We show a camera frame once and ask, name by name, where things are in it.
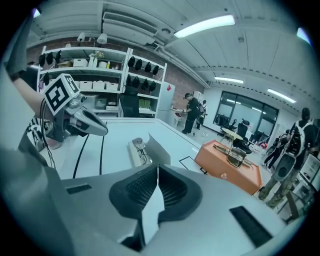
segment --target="black sticker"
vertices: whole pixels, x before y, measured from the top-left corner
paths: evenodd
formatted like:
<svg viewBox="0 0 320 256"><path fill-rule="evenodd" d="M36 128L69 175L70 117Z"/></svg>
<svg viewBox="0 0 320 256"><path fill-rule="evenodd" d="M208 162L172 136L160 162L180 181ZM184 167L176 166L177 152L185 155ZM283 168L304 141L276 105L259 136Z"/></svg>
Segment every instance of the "black sticker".
<svg viewBox="0 0 320 256"><path fill-rule="evenodd" d="M68 82L69 86L71 87L72 91L74 93L77 93L79 91L78 87L76 86L74 80L72 79L71 75L65 75L64 76L66 81Z"/></svg>
<svg viewBox="0 0 320 256"><path fill-rule="evenodd" d="M47 98L47 103L51 106L54 112L69 98L68 92L61 79L56 81L53 86L45 92L45 96Z"/></svg>

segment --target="camouflage pants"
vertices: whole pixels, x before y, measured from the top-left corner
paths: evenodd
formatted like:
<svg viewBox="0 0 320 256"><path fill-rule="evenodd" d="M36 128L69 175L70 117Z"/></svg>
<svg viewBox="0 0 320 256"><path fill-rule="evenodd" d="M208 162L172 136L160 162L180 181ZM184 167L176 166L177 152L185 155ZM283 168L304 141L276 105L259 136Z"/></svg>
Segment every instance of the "camouflage pants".
<svg viewBox="0 0 320 256"><path fill-rule="evenodd" d="M281 185L279 189L275 192L273 197L266 203L267 206L273 209L284 199L284 197L290 191L298 173L299 170L293 169L284 180L280 181ZM260 200L266 199L270 190L275 186L275 184L277 184L278 181L275 179L274 176L275 175L272 175L269 182L259 192Z"/></svg>

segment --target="brick wall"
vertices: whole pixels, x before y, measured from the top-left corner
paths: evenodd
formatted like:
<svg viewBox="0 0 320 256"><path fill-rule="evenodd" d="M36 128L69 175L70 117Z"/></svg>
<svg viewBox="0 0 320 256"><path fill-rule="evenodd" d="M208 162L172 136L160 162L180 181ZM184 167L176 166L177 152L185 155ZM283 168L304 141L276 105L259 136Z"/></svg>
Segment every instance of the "brick wall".
<svg viewBox="0 0 320 256"><path fill-rule="evenodd" d="M27 50L27 62L34 61L38 63L38 57L41 55L43 46L46 46L47 50L51 50L63 48L66 46L66 44L77 46L77 38L63 38L31 47ZM83 42L81 46L93 46L93 42ZM153 62L159 63L160 65L164 65L164 63L166 62L165 59L157 56L156 54L153 54L152 52L118 41L108 40L108 43L105 44L104 47L123 52L126 52L128 48L132 48L134 49L134 55L141 56ZM202 93L204 92L204 87L202 85L198 84L191 76L171 63L167 63L164 80L170 84L175 85L173 106L177 109L184 109L186 107L187 100L183 99L186 93L192 93L194 91L199 91Z"/></svg>

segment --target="fluorescent ceiling light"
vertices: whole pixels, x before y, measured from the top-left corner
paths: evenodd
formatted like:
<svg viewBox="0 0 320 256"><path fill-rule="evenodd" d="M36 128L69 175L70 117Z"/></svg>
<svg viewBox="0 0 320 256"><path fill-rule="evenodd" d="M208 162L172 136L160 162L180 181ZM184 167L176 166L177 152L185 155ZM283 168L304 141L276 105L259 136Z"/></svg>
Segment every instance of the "fluorescent ceiling light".
<svg viewBox="0 0 320 256"><path fill-rule="evenodd" d="M239 102L239 101L234 101L234 100L232 100L232 99L226 99L226 101L227 102L232 102L232 103L237 103L237 104L240 104L241 105L241 102Z"/></svg>
<svg viewBox="0 0 320 256"><path fill-rule="evenodd" d="M259 112L262 112L260 109L257 109L255 107L252 107L253 110L256 110L256 111L259 111Z"/></svg>
<svg viewBox="0 0 320 256"><path fill-rule="evenodd" d="M29 67L30 67L30 68L33 68L33 69L35 69L35 70L43 70L42 67L37 66L37 65L30 65Z"/></svg>
<svg viewBox="0 0 320 256"><path fill-rule="evenodd" d="M301 38L302 40L306 41L309 45L311 45L309 37L301 27L298 28L296 35L298 38Z"/></svg>
<svg viewBox="0 0 320 256"><path fill-rule="evenodd" d="M219 80L219 81L229 81L229 82L234 82L234 83L239 83L239 84L243 84L244 81L243 80L239 80L239 79L233 79L233 78L226 78L226 77L215 77L215 80Z"/></svg>
<svg viewBox="0 0 320 256"><path fill-rule="evenodd" d="M295 103L295 102L296 102L294 99L289 98L289 97L287 97L287 96L285 96L285 95L283 95L283 94L281 94L280 92L277 92L277 91L275 91L275 90L268 89L268 92L269 92L269 93L272 93L272 94L275 94L275 95L277 95L277 96L279 96L279 97L281 97L281 98L284 98L284 99L287 100L288 102L291 102L291 103Z"/></svg>
<svg viewBox="0 0 320 256"><path fill-rule="evenodd" d="M256 111L259 111L259 112L262 112L260 109L257 109L255 107L252 107L253 110L256 110Z"/></svg>
<svg viewBox="0 0 320 256"><path fill-rule="evenodd" d="M234 24L235 24L234 17L232 15L225 15L221 17L210 18L210 19L201 21L199 23L193 24L191 26L188 26L174 33L174 35L180 39L200 31L222 27L222 26L230 26Z"/></svg>

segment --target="round table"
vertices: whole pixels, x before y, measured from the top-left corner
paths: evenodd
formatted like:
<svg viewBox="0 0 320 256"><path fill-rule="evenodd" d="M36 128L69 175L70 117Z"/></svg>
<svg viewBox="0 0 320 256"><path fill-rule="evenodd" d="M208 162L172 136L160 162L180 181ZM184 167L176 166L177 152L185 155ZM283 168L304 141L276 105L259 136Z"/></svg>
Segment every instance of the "round table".
<svg viewBox="0 0 320 256"><path fill-rule="evenodd" d="M229 129L224 128L224 127L222 127L221 130L224 131L225 133L224 133L224 136L223 136L222 140L220 141L220 143L227 137L227 135L229 135L230 138L231 138L231 147L232 147L232 145L234 143L234 139L238 139L238 140L241 140L241 141L243 140L243 138L239 134L237 134L236 132L234 132L232 130L229 130Z"/></svg>

